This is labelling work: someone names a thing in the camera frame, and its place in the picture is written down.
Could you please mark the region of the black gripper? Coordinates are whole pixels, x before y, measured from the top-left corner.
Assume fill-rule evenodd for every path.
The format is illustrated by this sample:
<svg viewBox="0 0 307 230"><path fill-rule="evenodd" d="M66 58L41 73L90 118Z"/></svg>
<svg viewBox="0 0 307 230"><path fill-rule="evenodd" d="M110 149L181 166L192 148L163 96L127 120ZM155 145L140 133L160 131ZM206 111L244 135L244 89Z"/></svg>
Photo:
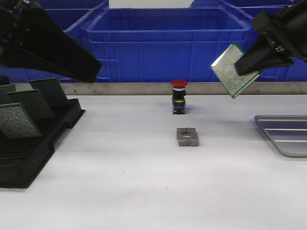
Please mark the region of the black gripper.
<svg viewBox="0 0 307 230"><path fill-rule="evenodd" d="M37 0L0 2L0 65L94 83L100 61L63 32Z"/></svg>
<svg viewBox="0 0 307 230"><path fill-rule="evenodd" d="M251 23L259 34L253 46L235 63L239 75L277 67L289 67L293 58L307 60L307 2L282 8L276 14L265 11Z"/></svg>

